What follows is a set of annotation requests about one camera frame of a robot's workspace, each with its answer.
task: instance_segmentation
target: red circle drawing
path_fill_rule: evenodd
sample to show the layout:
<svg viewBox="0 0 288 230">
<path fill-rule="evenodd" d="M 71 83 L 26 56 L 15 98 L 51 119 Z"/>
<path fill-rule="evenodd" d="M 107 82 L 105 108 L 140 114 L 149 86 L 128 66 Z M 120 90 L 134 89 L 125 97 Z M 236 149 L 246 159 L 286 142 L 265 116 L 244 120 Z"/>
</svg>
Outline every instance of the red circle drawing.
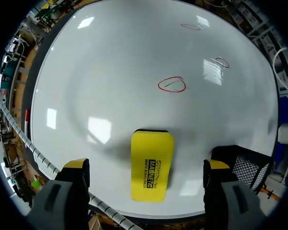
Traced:
<svg viewBox="0 0 288 230">
<path fill-rule="evenodd" d="M 227 68 L 227 69 L 230 68 L 229 63 L 228 63 L 225 59 L 218 57 L 218 58 L 216 58 L 215 60 L 216 60 L 221 66 L 223 66 L 224 68 Z"/>
<path fill-rule="evenodd" d="M 188 29 L 192 29 L 192 30 L 200 30 L 201 28 L 196 26 L 196 25 L 189 25 L 189 24 L 181 24 L 181 26 L 188 28 Z"/>
<path fill-rule="evenodd" d="M 170 80 L 170 79 L 174 79 L 174 80 L 177 80 L 177 81 L 181 81 L 182 84 L 183 84 L 183 89 L 182 89 L 182 90 L 177 90 L 177 91 L 174 91 L 174 90 L 166 90 L 166 89 L 164 89 L 164 88 L 162 88 L 162 87 L 160 86 L 160 84 L 161 84 L 162 82 L 167 81 L 167 80 Z M 163 91 L 166 91 L 166 92 L 183 92 L 183 91 L 186 90 L 187 87 L 186 87 L 186 83 L 184 83 L 182 77 L 170 77 L 170 78 L 163 79 L 161 82 L 159 82 L 159 83 L 158 83 L 158 88 L 161 89 L 161 90 L 163 90 Z"/>
</svg>

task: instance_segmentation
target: cable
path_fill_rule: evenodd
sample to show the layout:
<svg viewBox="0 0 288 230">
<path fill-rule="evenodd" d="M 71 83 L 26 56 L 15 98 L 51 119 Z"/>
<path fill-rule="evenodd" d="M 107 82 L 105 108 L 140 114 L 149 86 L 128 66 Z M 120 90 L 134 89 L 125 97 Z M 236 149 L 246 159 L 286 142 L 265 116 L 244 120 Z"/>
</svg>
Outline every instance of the cable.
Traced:
<svg viewBox="0 0 288 230">
<path fill-rule="evenodd" d="M 203 0 L 203 1 L 206 2 L 208 5 L 211 5 L 211 6 L 214 6 L 214 7 L 217 7 L 217 8 L 224 8 L 224 7 L 227 6 L 227 5 L 225 5 L 225 6 L 216 6 L 216 5 L 212 4 L 212 3 L 207 2 L 206 0 Z"/>
<path fill-rule="evenodd" d="M 273 69 L 273 73 L 275 74 L 277 80 L 281 83 L 281 85 L 283 85 L 285 87 L 286 90 L 288 90 L 288 86 L 281 80 L 281 78 L 278 76 L 277 72 L 276 72 L 276 69 L 275 69 L 275 61 L 276 61 L 276 58 L 277 56 L 284 50 L 286 50 L 287 47 L 283 47 L 281 48 L 279 51 L 276 52 L 274 58 L 273 58 L 273 61 L 272 61 L 272 69 Z"/>
<path fill-rule="evenodd" d="M 8 109 L 5 106 L 5 103 L 2 100 L 2 97 L 0 96 L 0 109 L 3 111 L 4 116 L 9 119 L 7 121 L 12 124 L 12 128 L 15 130 L 16 133 L 18 133 L 19 138 L 24 142 L 24 145 L 29 147 L 30 151 L 37 157 L 38 160 L 40 160 L 47 168 L 49 168 L 51 171 L 53 171 L 53 174 L 57 175 L 60 171 L 59 169 L 54 166 L 35 146 L 34 144 L 29 140 L 29 138 L 24 134 L 24 132 L 21 130 L 21 128 L 17 125 L 14 118 L 12 117 L 11 113 L 8 111 Z M 90 195 L 90 201 L 94 204 L 97 208 L 99 208 L 101 211 L 103 211 L 106 215 L 108 215 L 112 220 L 117 222 L 121 227 L 123 227 L 126 230 L 143 230 L 136 224 L 132 223 L 130 220 L 122 216 L 119 212 L 111 208 L 109 205 L 107 205 L 105 202 L 100 200 L 97 196 L 91 194 Z"/>
</svg>

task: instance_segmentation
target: black fisheye border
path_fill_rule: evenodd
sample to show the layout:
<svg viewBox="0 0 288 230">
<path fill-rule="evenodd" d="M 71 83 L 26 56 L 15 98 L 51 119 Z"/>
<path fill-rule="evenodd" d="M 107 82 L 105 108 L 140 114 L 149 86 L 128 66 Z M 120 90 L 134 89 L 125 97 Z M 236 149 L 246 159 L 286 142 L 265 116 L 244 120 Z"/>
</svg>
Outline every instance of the black fisheye border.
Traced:
<svg viewBox="0 0 288 230">
<path fill-rule="evenodd" d="M 288 46 L 288 1 L 280 0 L 253 0 L 254 3 L 270 18 L 275 27 L 283 36 Z M 4 48 L 16 31 L 18 25 L 38 0 L 1 0 L 0 1 L 0 59 L 4 54 Z M 10 228 L 11 224 L 17 224 L 23 229 L 33 229 L 18 211 L 15 204 L 9 198 L 0 178 L 0 227 Z M 279 202 L 276 209 L 263 223 L 261 229 L 284 229 L 288 227 L 288 189 Z"/>
</svg>

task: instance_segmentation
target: yellow eraser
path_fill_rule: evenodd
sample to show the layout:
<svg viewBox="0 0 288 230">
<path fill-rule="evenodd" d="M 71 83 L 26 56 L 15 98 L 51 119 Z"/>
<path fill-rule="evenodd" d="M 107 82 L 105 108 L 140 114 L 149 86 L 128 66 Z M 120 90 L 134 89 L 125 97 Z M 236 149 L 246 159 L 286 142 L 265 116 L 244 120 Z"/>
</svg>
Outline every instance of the yellow eraser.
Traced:
<svg viewBox="0 0 288 230">
<path fill-rule="evenodd" d="M 162 202 L 174 153 L 166 131 L 138 130 L 131 139 L 131 196 L 139 202 Z"/>
</svg>

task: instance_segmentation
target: black mesh basket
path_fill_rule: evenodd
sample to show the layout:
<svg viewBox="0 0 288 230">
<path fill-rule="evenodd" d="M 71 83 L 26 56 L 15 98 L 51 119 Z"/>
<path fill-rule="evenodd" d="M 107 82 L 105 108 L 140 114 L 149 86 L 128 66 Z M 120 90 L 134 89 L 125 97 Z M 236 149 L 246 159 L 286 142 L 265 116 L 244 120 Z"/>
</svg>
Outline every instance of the black mesh basket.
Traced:
<svg viewBox="0 0 288 230">
<path fill-rule="evenodd" d="M 244 181 L 256 193 L 263 186 L 273 164 L 272 157 L 237 145 L 214 148 L 211 159 L 227 164 L 237 179 Z"/>
</svg>

